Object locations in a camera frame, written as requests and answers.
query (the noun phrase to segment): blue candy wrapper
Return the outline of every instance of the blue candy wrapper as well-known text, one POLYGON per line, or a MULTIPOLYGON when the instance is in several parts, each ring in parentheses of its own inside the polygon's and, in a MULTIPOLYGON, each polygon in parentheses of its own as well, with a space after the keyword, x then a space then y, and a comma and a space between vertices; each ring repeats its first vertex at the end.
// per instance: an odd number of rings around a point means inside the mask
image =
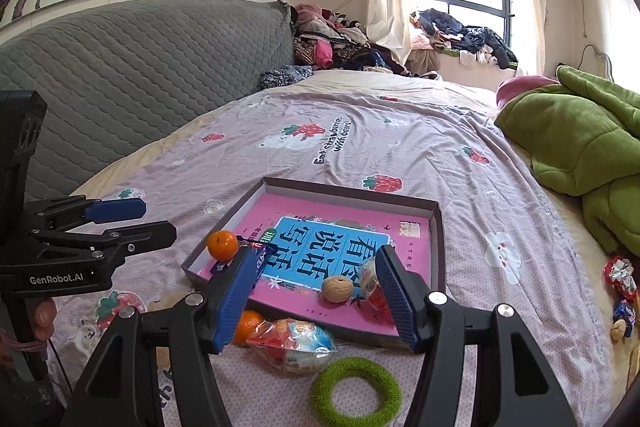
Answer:
MULTIPOLYGON (((256 257, 257 272, 255 275, 254 285, 252 286, 252 288, 255 288, 258 280, 260 280, 260 275, 262 275, 262 272, 267 265, 267 260, 271 255, 278 251, 278 247, 271 243, 251 243, 248 241, 241 241, 241 247, 247 247, 249 250, 247 255, 253 253, 256 257)), ((217 274, 222 273, 231 263, 233 263, 233 261, 234 260, 231 259, 230 261, 218 261, 215 263, 210 270, 211 277, 215 277, 217 274)))
POLYGON ((613 308, 613 321, 623 319, 626 322, 625 337, 631 337, 636 324, 636 310, 633 302, 628 299, 621 299, 613 308))

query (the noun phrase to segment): green blanket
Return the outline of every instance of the green blanket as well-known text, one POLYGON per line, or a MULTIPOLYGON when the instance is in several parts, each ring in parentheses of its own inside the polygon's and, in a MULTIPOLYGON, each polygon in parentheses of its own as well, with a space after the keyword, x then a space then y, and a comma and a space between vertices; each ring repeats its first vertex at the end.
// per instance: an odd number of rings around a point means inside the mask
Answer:
POLYGON ((495 123, 531 155, 541 185, 582 197, 584 222, 607 253, 640 255, 640 95, 558 68, 560 85, 509 102, 495 123))

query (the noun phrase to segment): quilted headboard cover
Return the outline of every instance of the quilted headboard cover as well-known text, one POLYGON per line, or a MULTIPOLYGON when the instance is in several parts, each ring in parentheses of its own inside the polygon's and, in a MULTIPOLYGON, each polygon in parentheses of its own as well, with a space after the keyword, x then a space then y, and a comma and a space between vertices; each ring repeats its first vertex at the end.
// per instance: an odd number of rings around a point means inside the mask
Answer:
POLYGON ((27 198, 70 194, 96 172, 292 64, 289 6, 135 0, 36 26, 0 45, 0 89, 49 105, 27 198))

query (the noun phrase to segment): orange fruit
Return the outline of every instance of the orange fruit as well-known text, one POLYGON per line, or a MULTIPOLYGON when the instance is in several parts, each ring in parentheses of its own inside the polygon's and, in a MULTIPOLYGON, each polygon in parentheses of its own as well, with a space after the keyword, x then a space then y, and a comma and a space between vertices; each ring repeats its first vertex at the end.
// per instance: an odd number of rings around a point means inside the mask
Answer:
POLYGON ((239 248, 240 245, 238 244, 236 234, 228 230, 218 230, 209 235, 207 239, 207 250, 209 250, 209 254, 214 259, 222 261, 223 263, 231 261, 235 254, 238 253, 239 248))
POLYGON ((258 312, 252 312, 251 310, 244 310, 238 322, 236 328, 236 334, 234 335, 234 344, 238 346, 246 346, 246 340, 250 334, 252 334, 258 326, 264 322, 264 317, 258 312))

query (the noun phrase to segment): fuzzy green ring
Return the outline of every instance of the fuzzy green ring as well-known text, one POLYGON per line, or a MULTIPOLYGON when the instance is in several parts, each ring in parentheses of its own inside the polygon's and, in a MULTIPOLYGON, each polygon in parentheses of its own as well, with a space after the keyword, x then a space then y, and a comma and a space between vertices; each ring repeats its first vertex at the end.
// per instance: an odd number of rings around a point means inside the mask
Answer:
POLYGON ((396 417, 402 392, 395 377, 384 367, 360 357, 341 359, 327 367, 311 387, 311 402, 318 418, 331 427, 382 427, 396 417), (335 410, 332 394, 336 384, 349 377, 367 380, 382 399, 382 406, 368 416, 346 416, 335 410))

